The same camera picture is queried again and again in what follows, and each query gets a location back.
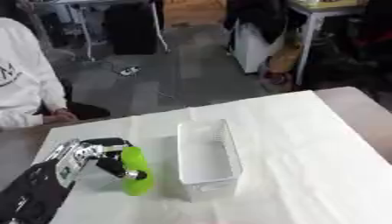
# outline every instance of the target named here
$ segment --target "desk leg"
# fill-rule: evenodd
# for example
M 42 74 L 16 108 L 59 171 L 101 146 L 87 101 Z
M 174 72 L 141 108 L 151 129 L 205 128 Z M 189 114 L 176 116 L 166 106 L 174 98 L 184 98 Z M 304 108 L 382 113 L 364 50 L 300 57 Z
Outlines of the desk leg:
M 154 17 L 154 25 L 155 25 L 155 29 L 157 32 L 157 37 L 159 38 L 159 41 L 161 41 L 162 45 L 164 46 L 164 52 L 165 53 L 169 53 L 170 49 L 169 46 L 167 45 L 164 36 L 162 35 L 162 31 L 159 27 L 159 18 L 158 18 L 158 13 L 157 13 L 157 5 L 155 4 L 155 2 L 151 3 L 151 9 L 152 9 L 152 15 Z
M 87 44 L 87 57 L 91 61 L 95 61 L 95 58 L 92 55 L 92 48 L 93 48 L 93 42 L 91 40 L 90 33 L 88 32 L 88 27 L 86 25 L 86 19 L 84 17 L 84 12 L 85 12 L 85 7 L 80 7 L 76 9 L 78 12 L 80 24 L 81 24 L 81 29 L 83 30 L 84 37 L 86 39 L 86 44 Z
M 308 60 L 309 51 L 311 50 L 313 34 L 314 34 L 314 31 L 316 30 L 316 24 L 317 24 L 318 19 L 319 18 L 314 13 L 312 13 L 308 17 L 308 21 L 306 22 L 306 25 L 305 25 L 305 31 L 304 31 L 303 40 L 302 40 L 302 43 L 303 43 L 302 53 L 301 53 L 301 58 L 299 60 L 299 64 L 298 64 L 298 68 L 297 68 L 296 84 L 299 86 L 302 85 L 302 81 L 304 78 L 304 70 L 305 70 L 305 66 L 306 66 L 306 61 Z

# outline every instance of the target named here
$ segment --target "person's hand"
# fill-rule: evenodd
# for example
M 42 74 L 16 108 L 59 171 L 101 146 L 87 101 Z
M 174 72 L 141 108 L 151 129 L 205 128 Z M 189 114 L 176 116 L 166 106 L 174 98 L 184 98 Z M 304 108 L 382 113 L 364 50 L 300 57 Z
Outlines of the person's hand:
M 59 116 L 61 117 L 61 119 L 66 120 L 67 122 L 76 122 L 78 121 L 78 117 L 76 115 L 74 115 L 73 113 L 71 113 L 69 110 L 67 110 L 66 108 L 59 108 L 56 109 L 53 113 L 53 116 Z

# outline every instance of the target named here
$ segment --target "white sweatshirt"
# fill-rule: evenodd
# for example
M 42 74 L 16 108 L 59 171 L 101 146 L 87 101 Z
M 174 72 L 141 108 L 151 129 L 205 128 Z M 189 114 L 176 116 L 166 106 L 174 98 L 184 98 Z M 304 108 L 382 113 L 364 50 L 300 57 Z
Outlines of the white sweatshirt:
M 42 115 L 34 115 L 41 104 L 65 108 L 64 95 L 32 32 L 0 17 L 0 130 L 42 124 Z

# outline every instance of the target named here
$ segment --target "black bag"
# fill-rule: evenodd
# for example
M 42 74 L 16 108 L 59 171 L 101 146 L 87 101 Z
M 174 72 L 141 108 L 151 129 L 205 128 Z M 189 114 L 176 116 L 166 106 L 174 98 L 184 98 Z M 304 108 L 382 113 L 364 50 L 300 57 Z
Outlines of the black bag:
M 154 17 L 148 4 L 111 6 L 105 12 L 105 27 L 115 54 L 153 54 L 157 50 Z

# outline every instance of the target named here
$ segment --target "white box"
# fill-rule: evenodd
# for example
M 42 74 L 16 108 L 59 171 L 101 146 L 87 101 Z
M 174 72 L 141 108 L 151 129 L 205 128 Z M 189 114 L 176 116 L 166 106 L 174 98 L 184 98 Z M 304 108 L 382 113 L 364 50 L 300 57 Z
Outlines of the white box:
M 284 33 L 269 44 L 252 24 L 235 25 L 234 57 L 240 63 L 245 74 L 257 73 L 260 65 L 284 46 Z
M 191 201 L 234 194 L 242 166 L 225 120 L 178 126 L 178 172 Z

